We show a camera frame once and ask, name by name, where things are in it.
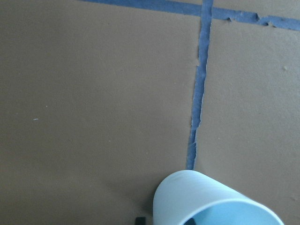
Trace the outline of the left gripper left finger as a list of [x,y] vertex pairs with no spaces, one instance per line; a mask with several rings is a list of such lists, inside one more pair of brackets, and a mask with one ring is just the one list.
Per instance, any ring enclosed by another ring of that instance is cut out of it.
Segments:
[[136,217],[135,225],[146,225],[146,217]]

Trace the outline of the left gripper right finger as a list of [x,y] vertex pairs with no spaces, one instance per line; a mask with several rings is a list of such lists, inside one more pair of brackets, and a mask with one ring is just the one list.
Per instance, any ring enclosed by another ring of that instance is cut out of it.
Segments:
[[187,222],[186,225],[196,225],[196,222],[194,220],[194,218],[190,218]]

